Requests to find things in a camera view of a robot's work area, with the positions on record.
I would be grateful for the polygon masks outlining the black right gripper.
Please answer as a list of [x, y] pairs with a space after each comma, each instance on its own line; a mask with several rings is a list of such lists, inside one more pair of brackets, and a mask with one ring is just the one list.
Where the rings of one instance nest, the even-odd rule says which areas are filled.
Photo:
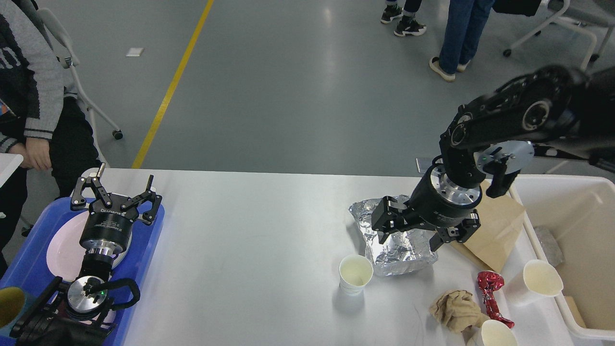
[[481, 227], [475, 211], [482, 199], [482, 188], [466, 188], [454, 183], [444, 165], [433, 165], [405, 203], [384, 196], [371, 214], [371, 228], [378, 243], [384, 245], [389, 235], [418, 228], [423, 221], [435, 228], [429, 239], [431, 252], [451, 242], [465, 243]]

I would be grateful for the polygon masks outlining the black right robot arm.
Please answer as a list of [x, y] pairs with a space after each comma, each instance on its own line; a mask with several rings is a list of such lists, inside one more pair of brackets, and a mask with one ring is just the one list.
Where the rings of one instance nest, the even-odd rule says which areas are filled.
[[412, 229], [435, 231], [433, 252], [468, 241], [480, 227], [483, 195], [506, 194], [521, 169], [544, 155], [536, 146], [613, 172], [614, 94], [613, 67], [587, 74], [548, 65], [459, 106], [409, 200], [384, 196], [372, 212], [378, 242]]

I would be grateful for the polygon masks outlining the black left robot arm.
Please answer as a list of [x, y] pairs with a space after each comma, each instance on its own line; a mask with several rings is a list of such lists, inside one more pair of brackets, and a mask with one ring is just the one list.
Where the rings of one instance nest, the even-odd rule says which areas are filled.
[[104, 167], [49, 204], [1, 281], [25, 301], [1, 327], [3, 346], [118, 346], [140, 300], [162, 230], [162, 196], [148, 177], [128, 197], [106, 191]]

